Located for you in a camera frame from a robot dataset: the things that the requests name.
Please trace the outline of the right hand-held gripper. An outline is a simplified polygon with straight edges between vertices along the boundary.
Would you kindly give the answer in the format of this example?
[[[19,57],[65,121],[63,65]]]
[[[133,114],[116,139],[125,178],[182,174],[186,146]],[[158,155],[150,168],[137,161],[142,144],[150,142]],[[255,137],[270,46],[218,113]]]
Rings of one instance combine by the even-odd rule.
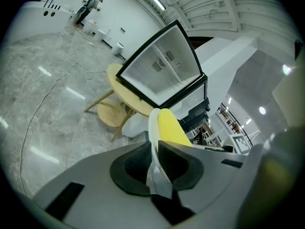
[[[236,153],[239,155],[247,155],[250,153],[251,146],[242,134],[229,135],[223,145],[223,150]]]

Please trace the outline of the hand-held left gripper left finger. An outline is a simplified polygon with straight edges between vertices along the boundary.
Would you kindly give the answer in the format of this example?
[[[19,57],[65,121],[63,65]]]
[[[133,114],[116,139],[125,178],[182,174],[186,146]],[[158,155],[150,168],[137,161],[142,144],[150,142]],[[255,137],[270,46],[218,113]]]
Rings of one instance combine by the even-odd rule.
[[[33,201],[75,229],[167,229],[151,200],[146,176],[151,143],[89,156],[48,182]]]

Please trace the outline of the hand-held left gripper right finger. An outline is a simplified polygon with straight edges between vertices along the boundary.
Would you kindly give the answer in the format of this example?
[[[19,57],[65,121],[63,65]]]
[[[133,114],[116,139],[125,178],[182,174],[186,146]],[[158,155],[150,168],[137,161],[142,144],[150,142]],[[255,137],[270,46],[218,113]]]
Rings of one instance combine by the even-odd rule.
[[[158,200],[158,229],[239,229],[249,156],[159,141],[158,159],[172,185],[172,198]]]

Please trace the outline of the yellow corn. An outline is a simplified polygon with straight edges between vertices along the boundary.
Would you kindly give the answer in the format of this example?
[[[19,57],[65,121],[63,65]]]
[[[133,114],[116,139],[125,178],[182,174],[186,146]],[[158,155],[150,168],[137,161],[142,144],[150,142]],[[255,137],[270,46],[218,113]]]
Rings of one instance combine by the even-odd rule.
[[[161,109],[158,115],[159,134],[162,141],[193,147],[175,115],[169,109]]]

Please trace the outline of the white round plate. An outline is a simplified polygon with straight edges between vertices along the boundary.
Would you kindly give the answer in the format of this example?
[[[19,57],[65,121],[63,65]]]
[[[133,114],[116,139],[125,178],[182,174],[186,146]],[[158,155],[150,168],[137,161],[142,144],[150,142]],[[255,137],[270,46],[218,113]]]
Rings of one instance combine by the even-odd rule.
[[[171,157],[171,150],[168,149],[167,145],[161,144],[161,162],[159,162],[159,114],[163,113],[167,109],[158,109],[155,108],[152,110],[149,121],[148,121],[148,134],[149,141],[151,143],[151,154],[152,162],[154,166],[160,171],[160,173],[167,179],[167,170],[169,168],[169,158]]]

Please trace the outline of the black mini fridge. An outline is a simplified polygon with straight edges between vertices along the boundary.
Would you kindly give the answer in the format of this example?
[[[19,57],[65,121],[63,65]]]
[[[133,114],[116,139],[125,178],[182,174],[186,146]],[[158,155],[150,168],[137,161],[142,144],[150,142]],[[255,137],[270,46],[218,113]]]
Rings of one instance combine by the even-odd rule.
[[[207,97],[208,77],[178,20],[145,42],[116,76],[153,108],[170,108],[200,87]]]

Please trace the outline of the black metal shelf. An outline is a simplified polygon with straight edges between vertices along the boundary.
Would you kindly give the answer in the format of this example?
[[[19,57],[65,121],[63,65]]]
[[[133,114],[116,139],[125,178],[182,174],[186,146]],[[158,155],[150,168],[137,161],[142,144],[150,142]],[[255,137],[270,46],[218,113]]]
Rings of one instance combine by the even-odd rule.
[[[225,123],[229,126],[229,129],[232,130],[234,134],[242,134],[250,146],[252,146],[252,142],[243,129],[243,127],[240,125],[238,120],[234,117],[234,115],[228,110],[227,107],[225,107],[224,104],[221,104],[219,108],[217,109],[218,114],[221,116],[221,118],[225,121]]]

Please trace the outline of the white foam block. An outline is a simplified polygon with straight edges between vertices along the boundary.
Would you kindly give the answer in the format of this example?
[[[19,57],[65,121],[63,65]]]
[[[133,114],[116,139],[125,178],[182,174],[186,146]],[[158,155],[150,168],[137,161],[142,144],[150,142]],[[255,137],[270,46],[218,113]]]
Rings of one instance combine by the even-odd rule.
[[[122,135],[126,137],[136,137],[144,131],[148,131],[149,117],[136,113],[132,115],[122,128]]]

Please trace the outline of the small round wooden stool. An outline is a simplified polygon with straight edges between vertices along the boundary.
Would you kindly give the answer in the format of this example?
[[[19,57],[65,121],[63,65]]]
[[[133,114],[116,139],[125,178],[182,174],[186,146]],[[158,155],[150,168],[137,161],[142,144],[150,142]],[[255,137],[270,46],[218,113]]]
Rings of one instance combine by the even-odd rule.
[[[97,113],[102,122],[111,127],[119,127],[126,116],[124,107],[108,98],[98,103]]]

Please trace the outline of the round wooden table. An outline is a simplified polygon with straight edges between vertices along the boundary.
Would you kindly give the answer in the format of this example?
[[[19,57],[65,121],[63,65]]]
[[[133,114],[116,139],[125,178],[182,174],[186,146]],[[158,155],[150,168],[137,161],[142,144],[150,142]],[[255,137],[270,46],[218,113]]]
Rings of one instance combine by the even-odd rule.
[[[102,97],[97,99],[94,103],[89,105],[84,111],[87,113],[94,106],[98,106],[98,103],[102,100],[108,98],[120,103],[125,111],[126,116],[121,122],[119,127],[116,127],[116,132],[113,135],[111,141],[115,141],[119,134],[122,134],[122,128],[126,121],[134,114],[139,113],[141,115],[149,117],[150,113],[153,110],[153,107],[146,103],[144,100],[141,100],[136,94],[124,86],[121,80],[116,76],[119,70],[122,68],[121,64],[110,64],[107,71],[107,80],[110,86],[110,91],[104,94]]]

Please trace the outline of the white rectangular bathtub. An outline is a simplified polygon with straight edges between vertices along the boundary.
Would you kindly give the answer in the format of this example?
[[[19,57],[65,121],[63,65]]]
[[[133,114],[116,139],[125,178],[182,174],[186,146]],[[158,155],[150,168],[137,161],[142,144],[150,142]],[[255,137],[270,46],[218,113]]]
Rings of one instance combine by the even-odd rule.
[[[59,10],[44,8],[45,2],[26,2],[19,9],[6,32],[8,43],[35,35],[58,33],[64,29],[70,12],[62,6]]]

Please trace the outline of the black bathtub faucet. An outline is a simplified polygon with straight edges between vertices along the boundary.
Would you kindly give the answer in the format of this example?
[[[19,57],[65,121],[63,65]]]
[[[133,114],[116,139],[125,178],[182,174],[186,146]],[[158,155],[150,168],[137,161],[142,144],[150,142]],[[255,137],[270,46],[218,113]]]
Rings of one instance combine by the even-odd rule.
[[[46,0],[43,7],[53,10],[59,10],[61,8],[60,5],[54,3],[54,0]]]

